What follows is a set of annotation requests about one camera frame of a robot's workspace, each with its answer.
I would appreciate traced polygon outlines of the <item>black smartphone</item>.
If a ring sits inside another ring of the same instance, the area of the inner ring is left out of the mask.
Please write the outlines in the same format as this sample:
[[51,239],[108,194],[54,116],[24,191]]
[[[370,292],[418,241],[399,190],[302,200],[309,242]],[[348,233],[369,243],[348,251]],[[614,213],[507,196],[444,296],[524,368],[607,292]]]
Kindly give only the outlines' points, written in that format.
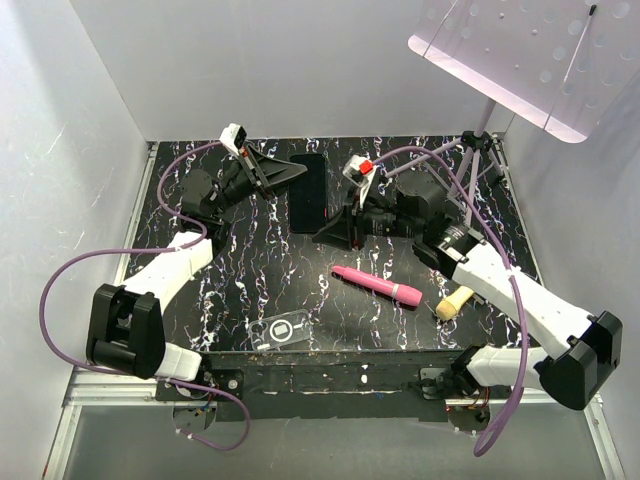
[[327,221],[326,159],[319,153],[306,153],[289,160],[307,169],[288,187],[289,228],[295,234],[314,234]]

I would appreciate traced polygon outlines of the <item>clear phone case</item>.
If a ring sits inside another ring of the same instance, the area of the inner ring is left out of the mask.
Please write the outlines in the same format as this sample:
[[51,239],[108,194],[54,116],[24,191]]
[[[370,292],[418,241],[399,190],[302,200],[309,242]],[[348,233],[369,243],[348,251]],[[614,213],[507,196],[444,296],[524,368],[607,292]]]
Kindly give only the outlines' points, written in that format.
[[296,310],[251,322],[247,327],[254,351],[263,352],[307,341],[312,336],[309,312]]

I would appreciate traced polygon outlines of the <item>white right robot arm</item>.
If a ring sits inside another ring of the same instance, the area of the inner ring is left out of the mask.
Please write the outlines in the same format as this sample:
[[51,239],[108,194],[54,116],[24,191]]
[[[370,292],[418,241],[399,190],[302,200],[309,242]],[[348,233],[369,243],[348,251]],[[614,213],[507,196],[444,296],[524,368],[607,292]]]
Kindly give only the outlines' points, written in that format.
[[492,386],[532,388],[582,410],[618,367],[619,318],[574,306],[509,265],[483,234],[458,220],[456,206],[431,175],[412,172],[398,180],[393,198],[351,187],[312,239],[349,251],[362,248],[370,235],[411,240],[424,265],[483,297],[538,344],[469,347],[447,370],[421,382],[427,393],[471,398]]

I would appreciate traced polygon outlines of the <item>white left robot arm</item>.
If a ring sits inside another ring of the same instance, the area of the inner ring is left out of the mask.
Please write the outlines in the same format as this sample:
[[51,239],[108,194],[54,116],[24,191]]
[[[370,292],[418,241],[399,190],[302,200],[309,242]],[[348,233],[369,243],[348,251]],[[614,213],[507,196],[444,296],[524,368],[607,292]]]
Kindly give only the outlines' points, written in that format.
[[140,379],[176,379],[193,400],[211,392],[213,377],[200,367],[201,355],[166,341],[163,313],[224,249],[231,230],[225,217],[229,209],[254,194],[268,199],[307,171],[250,144],[229,152],[233,159],[221,178],[192,169],[180,181],[181,226],[171,243],[123,284],[104,284],[95,292],[86,345],[91,366]]

